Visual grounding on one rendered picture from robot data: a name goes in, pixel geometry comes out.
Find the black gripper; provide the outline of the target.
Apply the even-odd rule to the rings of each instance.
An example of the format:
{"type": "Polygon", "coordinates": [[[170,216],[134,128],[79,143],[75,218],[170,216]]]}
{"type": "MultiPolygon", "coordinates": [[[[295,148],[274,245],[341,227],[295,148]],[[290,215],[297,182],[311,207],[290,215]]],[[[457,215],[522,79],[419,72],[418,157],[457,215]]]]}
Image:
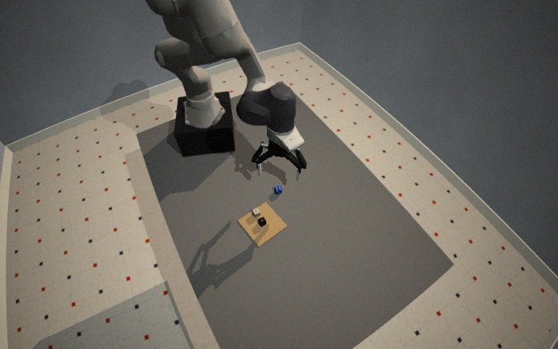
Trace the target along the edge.
{"type": "Polygon", "coordinates": [[[269,140],[269,144],[265,144],[264,142],[261,142],[260,147],[253,155],[251,162],[256,163],[258,169],[258,176],[260,176],[261,162],[265,161],[269,157],[272,157],[273,155],[275,157],[285,157],[287,160],[290,160],[298,168],[297,178],[296,178],[296,180],[298,180],[298,176],[299,174],[301,174],[301,169],[307,168],[307,162],[305,161],[303,155],[301,154],[300,148],[294,150],[293,152],[294,154],[296,154],[297,158],[292,154],[292,152],[288,153],[287,151],[284,151],[284,149],[280,145],[278,145],[277,143],[273,143],[271,140],[269,140]],[[260,154],[265,149],[268,149],[268,151],[260,156],[260,154]]]}

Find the orange flat mat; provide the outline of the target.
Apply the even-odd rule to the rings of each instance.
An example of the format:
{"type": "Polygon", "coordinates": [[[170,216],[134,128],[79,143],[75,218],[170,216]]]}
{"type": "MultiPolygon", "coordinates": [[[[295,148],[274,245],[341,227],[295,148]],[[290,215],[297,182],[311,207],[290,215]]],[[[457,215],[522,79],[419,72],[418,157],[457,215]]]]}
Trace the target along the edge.
{"type": "Polygon", "coordinates": [[[260,211],[260,216],[255,218],[251,211],[244,217],[240,218],[238,222],[259,247],[284,230],[287,225],[266,202],[257,208],[260,211]],[[258,219],[262,217],[266,220],[266,225],[264,226],[260,226],[258,223],[258,219]]]}

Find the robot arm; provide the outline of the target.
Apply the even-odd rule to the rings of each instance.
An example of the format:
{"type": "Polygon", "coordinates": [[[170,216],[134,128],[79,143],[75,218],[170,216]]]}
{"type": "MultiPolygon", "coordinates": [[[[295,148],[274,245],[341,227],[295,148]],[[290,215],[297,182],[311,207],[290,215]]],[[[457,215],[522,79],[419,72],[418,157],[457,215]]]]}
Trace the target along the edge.
{"type": "Polygon", "coordinates": [[[304,145],[293,121],[293,90],[275,84],[266,72],[229,0],[145,1],[162,16],[173,37],[157,43],[154,54],[162,68],[182,81],[188,99],[183,103],[186,125],[211,127],[225,113],[214,96],[210,75],[197,66],[236,58],[247,77],[247,87],[236,106],[238,117],[254,126],[267,126],[268,138],[288,153],[304,145]]]}

